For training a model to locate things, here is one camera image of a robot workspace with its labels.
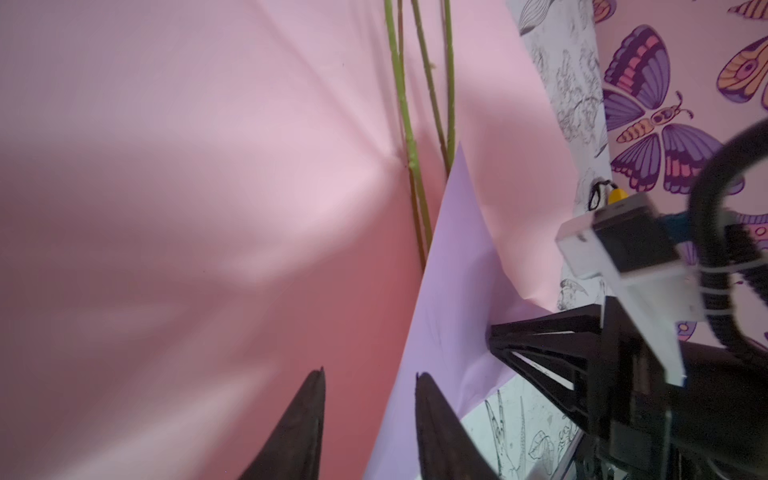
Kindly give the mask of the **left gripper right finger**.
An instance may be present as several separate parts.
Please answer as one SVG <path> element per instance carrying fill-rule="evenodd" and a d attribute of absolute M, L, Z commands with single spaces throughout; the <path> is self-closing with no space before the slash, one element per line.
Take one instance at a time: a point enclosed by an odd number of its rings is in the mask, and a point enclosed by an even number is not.
<path fill-rule="evenodd" d="M 497 480 L 429 373 L 417 375 L 415 420 L 422 479 Z"/>

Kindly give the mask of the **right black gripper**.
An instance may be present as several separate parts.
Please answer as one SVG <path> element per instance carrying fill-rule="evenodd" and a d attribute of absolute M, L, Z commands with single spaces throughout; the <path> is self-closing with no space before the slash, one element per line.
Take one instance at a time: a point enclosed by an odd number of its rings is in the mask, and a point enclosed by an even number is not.
<path fill-rule="evenodd" d="M 488 346 L 582 430 L 580 479 L 767 475 L 766 375 L 685 342 L 685 380 L 669 384 L 615 298 L 494 325 Z"/>

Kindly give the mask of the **pink orange fake rose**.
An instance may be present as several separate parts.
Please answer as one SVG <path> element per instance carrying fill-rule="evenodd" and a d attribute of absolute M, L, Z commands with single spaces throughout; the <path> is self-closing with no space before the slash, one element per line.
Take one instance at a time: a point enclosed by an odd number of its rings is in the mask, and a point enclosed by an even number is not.
<path fill-rule="evenodd" d="M 446 127 L 446 154 L 445 166 L 447 174 L 450 174 L 456 152 L 456 113 L 455 113 L 455 67 L 453 48 L 453 27 L 451 1 L 443 0 L 443 30 L 445 68 L 447 82 L 447 127 Z"/>

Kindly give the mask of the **blue fake rose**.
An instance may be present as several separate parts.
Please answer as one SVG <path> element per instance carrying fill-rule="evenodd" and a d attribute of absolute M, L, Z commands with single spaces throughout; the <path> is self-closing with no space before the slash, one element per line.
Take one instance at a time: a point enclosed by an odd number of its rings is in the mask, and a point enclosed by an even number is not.
<path fill-rule="evenodd" d="M 433 77 L 433 64 L 429 57 L 425 31 L 423 28 L 420 3 L 418 0 L 412 0 L 411 6 L 413 10 L 414 23 L 415 23 L 418 42 L 419 42 L 424 75 L 425 75 L 429 98 L 430 98 L 434 125 L 435 125 L 437 136 L 438 136 L 440 153 L 442 156 L 446 176 L 449 176 L 451 171 L 451 163 L 450 163 L 450 159 L 447 151 L 447 142 L 446 142 L 445 133 L 442 125 L 442 119 L 441 119 L 439 104 L 437 99 L 437 92 L 436 92 L 435 82 Z"/>

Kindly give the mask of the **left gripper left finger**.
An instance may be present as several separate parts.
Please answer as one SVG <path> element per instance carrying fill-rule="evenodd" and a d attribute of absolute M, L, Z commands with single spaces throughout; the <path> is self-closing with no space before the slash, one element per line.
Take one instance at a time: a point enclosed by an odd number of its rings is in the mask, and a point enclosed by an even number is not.
<path fill-rule="evenodd" d="M 325 399 L 324 369 L 312 370 L 238 479 L 318 480 Z"/>

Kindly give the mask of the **white fake rose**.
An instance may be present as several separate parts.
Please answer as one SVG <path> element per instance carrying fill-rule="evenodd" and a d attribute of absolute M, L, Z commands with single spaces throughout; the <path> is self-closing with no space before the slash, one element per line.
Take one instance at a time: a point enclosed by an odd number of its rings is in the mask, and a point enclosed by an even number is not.
<path fill-rule="evenodd" d="M 384 0 L 383 4 L 401 130 L 407 155 L 406 165 L 409 175 L 416 241 L 421 268 L 425 270 L 433 238 L 433 229 L 422 177 L 418 145 L 413 132 L 406 92 L 402 2 L 397 1 L 395 5 L 392 0 Z"/>

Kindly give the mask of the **purple pink wrapping paper sheet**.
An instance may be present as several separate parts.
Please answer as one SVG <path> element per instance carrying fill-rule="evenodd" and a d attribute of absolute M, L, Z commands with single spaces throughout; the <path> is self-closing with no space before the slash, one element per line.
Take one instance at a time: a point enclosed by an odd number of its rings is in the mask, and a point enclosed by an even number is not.
<path fill-rule="evenodd" d="M 461 411 L 510 378 L 487 296 L 553 306 L 576 175 L 506 4 L 452 16 L 482 212 L 447 223 L 407 31 L 420 295 L 382 2 L 2 3 L 3 478 L 233 479 L 320 367 L 322 477 L 404 479 L 416 370 Z"/>

